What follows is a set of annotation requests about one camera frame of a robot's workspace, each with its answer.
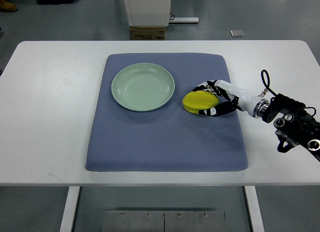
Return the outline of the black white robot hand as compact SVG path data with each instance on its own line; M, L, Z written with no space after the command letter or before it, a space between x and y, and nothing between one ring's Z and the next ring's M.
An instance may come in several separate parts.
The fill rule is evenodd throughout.
M224 80L208 80L195 87L193 91L209 92L226 100L214 107L199 110L200 115L219 117L240 110L247 112L253 118L260 118L269 106L269 102L265 98L251 96Z

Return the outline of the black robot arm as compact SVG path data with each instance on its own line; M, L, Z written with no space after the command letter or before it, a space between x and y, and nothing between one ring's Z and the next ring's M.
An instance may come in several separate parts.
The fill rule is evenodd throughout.
M287 153L300 145L317 160L320 159L320 123L314 118L317 110L270 89L270 77L264 69L260 73L265 90L273 98L263 104L258 115L266 123L273 123L279 140L277 151Z

